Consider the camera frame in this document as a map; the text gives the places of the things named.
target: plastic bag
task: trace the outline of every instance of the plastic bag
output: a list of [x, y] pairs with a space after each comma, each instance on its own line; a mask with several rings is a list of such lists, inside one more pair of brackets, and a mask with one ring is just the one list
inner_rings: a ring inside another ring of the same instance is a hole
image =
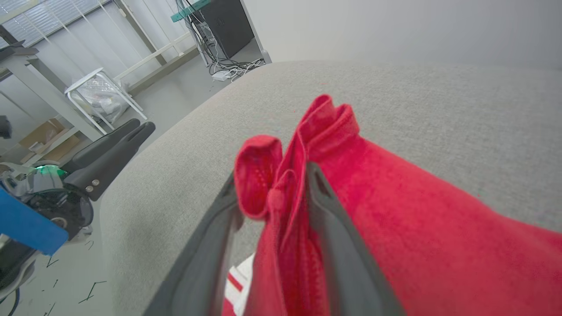
[[127, 109], [127, 102], [115, 92], [104, 80], [92, 78], [84, 83], [78, 92], [90, 103], [86, 104], [76, 93], [71, 98], [88, 114], [103, 115], [110, 123], [114, 123]]

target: cardboard box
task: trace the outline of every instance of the cardboard box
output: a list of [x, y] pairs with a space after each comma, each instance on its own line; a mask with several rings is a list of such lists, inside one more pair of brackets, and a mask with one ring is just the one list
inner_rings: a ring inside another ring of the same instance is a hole
[[[19, 144], [25, 148], [31, 147], [33, 144], [39, 142], [43, 143], [41, 148], [36, 150], [36, 153], [42, 154], [53, 142], [61, 138], [69, 130], [66, 129], [57, 119], [50, 119], [45, 123], [41, 124], [39, 127], [29, 133], [26, 137], [19, 141]], [[51, 150], [49, 153], [44, 155], [41, 160], [54, 160], [58, 161], [65, 154], [67, 154], [74, 146], [80, 142], [80, 139], [75, 135], [72, 135], [67, 140], [62, 142], [56, 148]], [[20, 162], [22, 164], [26, 163], [31, 159], [35, 152], [29, 152]]]

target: black computer tower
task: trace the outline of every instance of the black computer tower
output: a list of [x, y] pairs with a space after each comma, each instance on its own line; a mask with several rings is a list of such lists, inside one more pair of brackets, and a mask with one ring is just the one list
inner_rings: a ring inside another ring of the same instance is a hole
[[[220, 47], [220, 55], [232, 58], [242, 47], [254, 38], [252, 28], [239, 0], [210, 0], [196, 16], [203, 18], [215, 36]], [[208, 31], [197, 26], [201, 34]]]

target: white metal stool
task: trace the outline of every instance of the white metal stool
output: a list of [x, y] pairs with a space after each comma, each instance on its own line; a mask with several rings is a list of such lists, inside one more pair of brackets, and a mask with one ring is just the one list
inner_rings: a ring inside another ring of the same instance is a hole
[[113, 90], [115, 90], [115, 92], [117, 94], [119, 94], [119, 96], [121, 96], [123, 99], [125, 99], [125, 101], [136, 111], [138, 112], [138, 114], [145, 120], [147, 120], [148, 118], [146, 117], [146, 115], [144, 115], [142, 113], [143, 109], [137, 104], [137, 102], [135, 100], [133, 100], [133, 98], [131, 98], [129, 96], [129, 94], [127, 94], [123, 89], [121, 89], [121, 87], [119, 87], [119, 85], [117, 85], [117, 83], [115, 81], [113, 81], [113, 79], [111, 79], [110, 76], [108, 76], [104, 71], [103, 68], [99, 68], [94, 70], [93, 72], [87, 74], [84, 78], [78, 80], [77, 82], [75, 82], [73, 85], [70, 86], [70, 88], [68, 88], [65, 91], [66, 96], [68, 97], [68, 99], [70, 100], [70, 102], [72, 102], [72, 104], [74, 104], [78, 110], [80, 110], [80, 112], [82, 112], [82, 114], [84, 114], [88, 120], [90, 120], [90, 122], [92, 122], [92, 124], [94, 124], [95, 127], [97, 127], [104, 135], [107, 134], [107, 132], [74, 100], [72, 99], [72, 97], [70, 96], [71, 93], [76, 93], [81, 99], [82, 101], [86, 102], [86, 104], [90, 104], [90, 108], [92, 109], [92, 111], [99, 116], [100, 119], [102, 119], [107, 126], [109, 126], [112, 130], [115, 129], [115, 127], [113, 127], [113, 125], [111, 125], [111, 123], [109, 123], [109, 121], [103, 116], [101, 115], [93, 106], [90, 102], [88, 102], [88, 100], [86, 100], [86, 98], [80, 94], [80, 92], [78, 91], [78, 88], [80, 88], [84, 83], [86, 83], [88, 80], [90, 80], [91, 78], [94, 77], [99, 77], [102, 78], [105, 82], [107, 82], [107, 84], [113, 88]]

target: black mechanical part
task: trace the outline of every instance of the black mechanical part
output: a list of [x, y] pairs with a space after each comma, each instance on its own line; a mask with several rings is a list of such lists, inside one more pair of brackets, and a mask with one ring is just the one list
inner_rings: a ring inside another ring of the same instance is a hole
[[193, 232], [144, 316], [221, 315], [232, 235], [242, 226], [234, 176]]
[[9, 240], [0, 249], [0, 289], [3, 289], [17, 278], [21, 265], [26, 262], [35, 251], [15, 240]]
[[119, 126], [113, 132], [105, 135], [104, 137], [96, 140], [82, 149], [72, 159], [65, 163], [61, 169], [69, 173], [73, 173], [79, 169], [86, 168], [96, 159], [105, 154], [108, 150], [113, 148], [123, 137], [127, 136], [135, 128], [140, 126], [141, 121], [138, 119], [131, 119], [127, 123]]
[[64, 182], [97, 201], [155, 129], [153, 122], [135, 128], [90, 164], [72, 172]]
[[33, 195], [28, 205], [66, 230], [69, 240], [92, 223], [94, 211], [88, 197], [75, 188]]
[[[307, 164], [307, 203], [321, 240], [332, 315], [405, 315], [364, 241], [314, 163]], [[227, 258], [242, 223], [233, 176], [199, 223], [144, 316], [221, 315]]]
[[4, 139], [12, 138], [12, 124], [5, 115], [0, 115], [0, 136]]
[[320, 166], [309, 162], [310, 225], [321, 243], [331, 315], [405, 315]]

